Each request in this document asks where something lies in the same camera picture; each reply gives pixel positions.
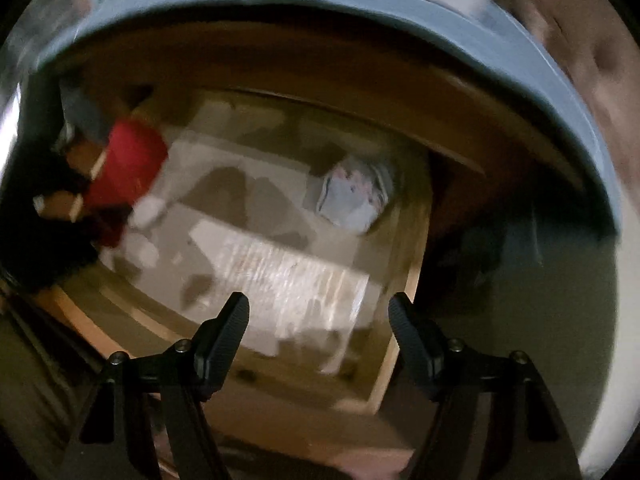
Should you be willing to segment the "wooden drawer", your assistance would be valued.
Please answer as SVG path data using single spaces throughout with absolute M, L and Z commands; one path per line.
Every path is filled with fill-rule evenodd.
M 362 120 L 273 96 L 198 92 L 169 119 L 168 157 L 124 236 L 37 302 L 102 354 L 149 356 L 193 336 L 232 292 L 250 322 L 205 414 L 221 437 L 343 469 L 401 470 L 413 447 L 380 415 L 398 357 L 387 321 L 413 295 L 431 215 L 424 148 Z M 366 234 L 314 211 L 352 155 L 395 169 Z

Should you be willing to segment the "red sock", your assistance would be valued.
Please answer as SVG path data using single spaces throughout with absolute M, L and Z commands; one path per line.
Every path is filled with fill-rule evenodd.
M 167 157 L 160 130 L 137 117 L 116 120 L 102 170 L 84 194 L 93 244 L 119 245 L 134 205 L 149 193 Z

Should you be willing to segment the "floral white underwear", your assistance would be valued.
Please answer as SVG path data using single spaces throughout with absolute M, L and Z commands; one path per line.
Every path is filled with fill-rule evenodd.
M 334 226 L 362 235 L 382 216 L 395 192 L 391 164 L 349 155 L 322 178 L 314 211 Z

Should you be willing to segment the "wooden nightstand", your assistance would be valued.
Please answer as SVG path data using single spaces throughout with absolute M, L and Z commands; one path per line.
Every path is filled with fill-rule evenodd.
M 312 104 L 408 136 L 450 161 L 435 180 L 437 232 L 490 202 L 517 214 L 573 211 L 587 189 L 577 159 L 548 139 L 545 125 L 405 34 L 254 22 L 114 27 L 67 48 L 54 65 L 83 76 L 108 106 L 140 84 L 185 84 Z

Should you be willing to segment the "blue checked cloth cover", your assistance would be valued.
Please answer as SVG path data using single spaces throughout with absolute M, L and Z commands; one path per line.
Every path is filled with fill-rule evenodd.
M 601 195 L 608 228 L 622 228 L 622 206 L 612 159 L 586 103 L 561 73 L 559 65 L 517 21 L 489 3 L 479 18 L 467 18 L 433 0 L 110 0 L 57 34 L 38 54 L 35 66 L 52 61 L 65 49 L 130 18 L 189 6 L 233 6 L 265 11 L 277 8 L 331 11 L 340 18 L 365 18 L 398 32 L 408 32 L 424 44 L 469 67 L 473 74 L 498 84 L 534 104 L 559 127 L 561 136 L 588 170 Z

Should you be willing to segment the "floral beige bedsheet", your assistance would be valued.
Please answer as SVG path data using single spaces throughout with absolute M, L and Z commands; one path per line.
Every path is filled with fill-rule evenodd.
M 639 46 L 608 0 L 497 0 L 551 54 L 591 110 L 639 203 Z

